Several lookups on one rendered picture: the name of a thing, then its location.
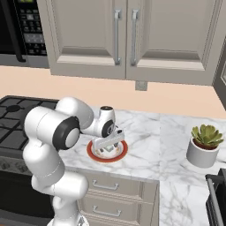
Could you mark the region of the black microwave oven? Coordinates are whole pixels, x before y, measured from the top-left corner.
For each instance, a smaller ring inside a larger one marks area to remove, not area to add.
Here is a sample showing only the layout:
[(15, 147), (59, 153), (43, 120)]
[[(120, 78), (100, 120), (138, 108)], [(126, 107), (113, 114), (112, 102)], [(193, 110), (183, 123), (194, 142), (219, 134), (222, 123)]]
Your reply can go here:
[(0, 2), (0, 65), (49, 68), (37, 0), (7, 0), (25, 63), (17, 60)]

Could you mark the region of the black metal frame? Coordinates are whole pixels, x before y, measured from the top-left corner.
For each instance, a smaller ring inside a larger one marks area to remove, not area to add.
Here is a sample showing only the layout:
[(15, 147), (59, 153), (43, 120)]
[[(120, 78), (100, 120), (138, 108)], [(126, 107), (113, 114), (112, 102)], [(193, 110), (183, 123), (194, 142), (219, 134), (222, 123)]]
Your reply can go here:
[(226, 226), (226, 169), (205, 175), (209, 196), (206, 201), (209, 226)]

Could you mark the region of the grey wall socket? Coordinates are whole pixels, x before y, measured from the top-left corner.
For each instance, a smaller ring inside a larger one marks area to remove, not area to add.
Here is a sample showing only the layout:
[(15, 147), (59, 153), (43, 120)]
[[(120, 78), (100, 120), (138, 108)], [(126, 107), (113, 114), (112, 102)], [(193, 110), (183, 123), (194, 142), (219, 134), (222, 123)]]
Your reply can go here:
[(135, 89), (137, 91), (147, 91), (147, 82), (146, 81), (136, 81)]

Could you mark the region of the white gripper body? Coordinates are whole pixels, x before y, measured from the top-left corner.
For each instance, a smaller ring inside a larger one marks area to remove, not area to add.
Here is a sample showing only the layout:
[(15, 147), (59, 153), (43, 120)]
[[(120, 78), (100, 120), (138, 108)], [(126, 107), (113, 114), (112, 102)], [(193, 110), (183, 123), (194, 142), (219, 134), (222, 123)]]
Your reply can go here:
[(93, 140), (93, 150), (104, 148), (124, 140), (124, 133), (113, 132), (106, 138), (97, 138)]

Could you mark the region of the red rimmed white plate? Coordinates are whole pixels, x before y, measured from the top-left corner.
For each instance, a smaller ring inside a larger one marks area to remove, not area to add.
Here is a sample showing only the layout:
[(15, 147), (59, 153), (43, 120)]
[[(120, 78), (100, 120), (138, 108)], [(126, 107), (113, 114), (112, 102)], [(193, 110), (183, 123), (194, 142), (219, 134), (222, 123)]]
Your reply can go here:
[(91, 159), (93, 159), (94, 161), (97, 161), (97, 162), (101, 162), (101, 163), (117, 162), (119, 160), (122, 160), (126, 156), (127, 151), (128, 151), (127, 143), (124, 140), (121, 141), (119, 143), (119, 145), (120, 145), (121, 153), (118, 156), (111, 157), (111, 158), (103, 158), (103, 157), (99, 157), (93, 153), (93, 151), (92, 151), (93, 143), (89, 142), (87, 145), (87, 154), (89, 155), (89, 157)]

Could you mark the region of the beige cupboard door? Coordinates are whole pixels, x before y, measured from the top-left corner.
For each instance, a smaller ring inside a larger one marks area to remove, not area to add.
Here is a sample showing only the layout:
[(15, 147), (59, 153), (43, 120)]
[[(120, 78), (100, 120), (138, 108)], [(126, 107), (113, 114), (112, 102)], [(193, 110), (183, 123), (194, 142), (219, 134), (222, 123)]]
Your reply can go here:
[[(139, 10), (131, 66), (132, 10)], [(210, 86), (226, 37), (226, 0), (128, 0), (126, 78)]]
[[(53, 75), (124, 79), (126, 0), (37, 0)], [(118, 55), (114, 61), (114, 10), (118, 21)]]

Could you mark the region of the black gas hob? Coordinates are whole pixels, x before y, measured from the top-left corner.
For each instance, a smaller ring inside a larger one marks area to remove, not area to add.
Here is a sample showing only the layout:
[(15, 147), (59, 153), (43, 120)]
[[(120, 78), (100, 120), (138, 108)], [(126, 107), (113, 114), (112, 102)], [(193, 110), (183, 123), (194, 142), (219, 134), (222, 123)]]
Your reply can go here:
[(20, 126), (20, 115), (33, 105), (54, 109), (57, 100), (13, 95), (0, 99), (0, 156), (22, 158), (28, 138)]

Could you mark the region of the beige drawer front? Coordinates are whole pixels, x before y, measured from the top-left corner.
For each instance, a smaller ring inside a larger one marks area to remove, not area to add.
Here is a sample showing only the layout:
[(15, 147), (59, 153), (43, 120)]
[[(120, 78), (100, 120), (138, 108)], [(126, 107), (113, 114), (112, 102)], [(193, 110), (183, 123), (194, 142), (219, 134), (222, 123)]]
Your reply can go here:
[[(93, 206), (98, 210), (115, 213), (122, 210), (119, 217), (100, 215), (93, 212)], [(153, 204), (134, 200), (104, 199), (94, 195), (86, 195), (79, 201), (79, 210), (90, 226), (151, 226)]]
[[(88, 195), (104, 199), (134, 200), (146, 203), (155, 203), (159, 196), (159, 183), (156, 180), (88, 170), (81, 171), (81, 174), (88, 179)], [(94, 179), (99, 185), (113, 186), (114, 183), (118, 183), (119, 186), (115, 191), (96, 188), (93, 187)]]

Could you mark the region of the succulent in white pot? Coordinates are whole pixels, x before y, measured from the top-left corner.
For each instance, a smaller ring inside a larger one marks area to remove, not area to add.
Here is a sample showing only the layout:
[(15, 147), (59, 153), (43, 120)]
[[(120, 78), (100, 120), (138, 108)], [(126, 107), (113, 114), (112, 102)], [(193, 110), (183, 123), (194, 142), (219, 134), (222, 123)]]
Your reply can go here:
[(222, 134), (213, 125), (205, 124), (193, 127), (191, 134), (186, 152), (188, 162), (203, 169), (212, 167), (223, 142)]

